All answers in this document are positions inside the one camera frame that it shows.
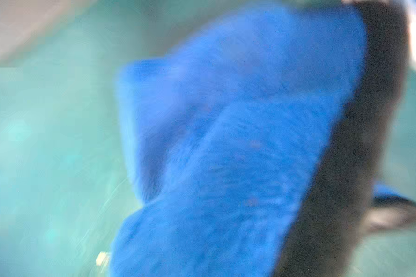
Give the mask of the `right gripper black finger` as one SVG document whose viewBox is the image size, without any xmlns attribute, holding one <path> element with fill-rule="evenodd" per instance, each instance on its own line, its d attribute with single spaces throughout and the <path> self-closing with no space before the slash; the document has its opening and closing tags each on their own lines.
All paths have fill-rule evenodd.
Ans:
<svg viewBox="0 0 416 277">
<path fill-rule="evenodd" d="M 406 78 L 406 7 L 401 1 L 366 1 L 357 8 L 367 29 L 364 74 L 280 249 L 275 277 L 341 277 L 360 240 L 411 224 L 409 200 L 372 196 Z"/>
</svg>

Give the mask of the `blue wiping cloth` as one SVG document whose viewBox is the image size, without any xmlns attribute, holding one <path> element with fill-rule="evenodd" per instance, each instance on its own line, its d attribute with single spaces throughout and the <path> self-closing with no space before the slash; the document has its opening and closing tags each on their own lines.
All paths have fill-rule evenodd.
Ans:
<svg viewBox="0 0 416 277">
<path fill-rule="evenodd" d="M 110 275 L 275 277 L 367 50 L 357 3 L 268 2 L 128 66 L 121 137 L 143 207 L 114 240 Z"/>
</svg>

